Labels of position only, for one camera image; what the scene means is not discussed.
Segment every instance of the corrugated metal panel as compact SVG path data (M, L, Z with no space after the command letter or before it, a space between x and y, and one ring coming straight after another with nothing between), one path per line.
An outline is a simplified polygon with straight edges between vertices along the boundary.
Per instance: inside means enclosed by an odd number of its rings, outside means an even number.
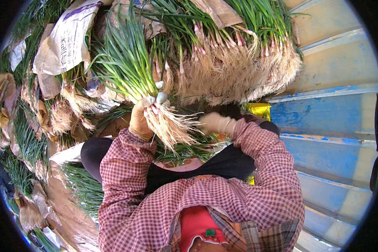
M378 66L343 0L285 0L294 13L304 70L269 103L294 156L306 205L295 251L336 251L371 200Z

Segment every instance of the checkered shirt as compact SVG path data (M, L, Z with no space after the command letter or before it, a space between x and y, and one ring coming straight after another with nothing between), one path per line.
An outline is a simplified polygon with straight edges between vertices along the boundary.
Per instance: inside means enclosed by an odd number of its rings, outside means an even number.
M276 134L240 119L231 136L255 160L255 185L197 176L144 196L156 143L122 129L101 162L101 251L179 251L179 215L207 206L233 251L292 251L305 218L293 157Z

